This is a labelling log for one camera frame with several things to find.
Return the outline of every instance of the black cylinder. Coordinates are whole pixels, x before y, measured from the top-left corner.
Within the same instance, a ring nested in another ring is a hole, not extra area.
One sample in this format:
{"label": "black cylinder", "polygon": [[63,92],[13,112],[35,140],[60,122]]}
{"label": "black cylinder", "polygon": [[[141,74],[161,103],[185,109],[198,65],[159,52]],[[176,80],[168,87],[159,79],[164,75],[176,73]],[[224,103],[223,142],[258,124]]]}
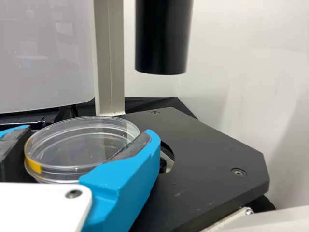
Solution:
{"label": "black cylinder", "polygon": [[186,71],[193,0],[136,0],[135,69]]}

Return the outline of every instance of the yellow label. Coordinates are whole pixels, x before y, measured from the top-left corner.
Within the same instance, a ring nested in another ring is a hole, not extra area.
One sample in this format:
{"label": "yellow label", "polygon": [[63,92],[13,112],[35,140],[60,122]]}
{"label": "yellow label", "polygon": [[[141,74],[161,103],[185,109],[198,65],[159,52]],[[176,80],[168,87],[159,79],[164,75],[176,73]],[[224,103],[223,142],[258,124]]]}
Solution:
{"label": "yellow label", "polygon": [[26,164],[33,171],[35,171],[36,173],[41,174],[41,166],[38,163],[36,163],[36,162],[32,161],[31,159],[29,159],[28,157],[26,157]]}

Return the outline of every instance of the petri dish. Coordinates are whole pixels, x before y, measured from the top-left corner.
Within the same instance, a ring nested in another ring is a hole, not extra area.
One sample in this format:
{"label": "petri dish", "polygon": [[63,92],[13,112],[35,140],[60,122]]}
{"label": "petri dish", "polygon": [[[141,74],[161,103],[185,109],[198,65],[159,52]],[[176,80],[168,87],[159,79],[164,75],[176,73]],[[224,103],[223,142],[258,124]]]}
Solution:
{"label": "petri dish", "polygon": [[139,134],[133,123],[116,117],[61,121],[27,140],[25,168],[38,182],[78,183],[80,176],[105,163]]}

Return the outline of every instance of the screw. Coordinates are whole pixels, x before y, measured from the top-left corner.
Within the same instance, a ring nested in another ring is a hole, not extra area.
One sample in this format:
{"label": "screw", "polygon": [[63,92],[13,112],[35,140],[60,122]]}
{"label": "screw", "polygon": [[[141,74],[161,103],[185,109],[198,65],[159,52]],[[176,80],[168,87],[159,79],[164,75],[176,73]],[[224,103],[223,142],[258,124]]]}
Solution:
{"label": "screw", "polygon": [[240,168],[233,168],[232,173],[234,173],[237,176],[246,176],[247,175],[247,173]]}
{"label": "screw", "polygon": [[69,199],[77,198],[80,195],[82,195],[82,193],[83,192],[80,190],[71,190],[70,192],[66,194],[66,198],[69,198]]}
{"label": "screw", "polygon": [[252,209],[248,208],[248,209],[246,210],[246,215],[250,215],[250,214],[254,214],[254,212],[253,212]]}
{"label": "screw", "polygon": [[151,113],[152,113],[153,115],[158,115],[158,114],[160,114],[159,111],[152,111]]}

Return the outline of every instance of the blue clamp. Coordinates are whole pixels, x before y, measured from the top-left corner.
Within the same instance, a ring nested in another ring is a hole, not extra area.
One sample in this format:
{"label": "blue clamp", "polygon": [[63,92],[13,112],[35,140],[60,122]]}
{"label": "blue clamp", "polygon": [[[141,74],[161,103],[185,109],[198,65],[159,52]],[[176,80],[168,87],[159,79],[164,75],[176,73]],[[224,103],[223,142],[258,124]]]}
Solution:
{"label": "blue clamp", "polygon": [[9,129],[4,130],[4,131],[2,130],[2,131],[0,131],[0,139],[8,133],[11,133],[11,132],[13,132],[15,130],[19,130],[19,129],[25,129],[25,128],[28,128],[28,127],[29,127],[29,125],[22,125],[22,126],[18,126],[18,127],[9,128]]}
{"label": "blue clamp", "polygon": [[159,136],[152,130],[143,134],[147,134],[146,143],[133,141],[131,148],[123,149],[114,160],[80,177],[80,184],[91,189],[93,199],[84,232],[127,232],[137,218],[158,177],[160,166]]}

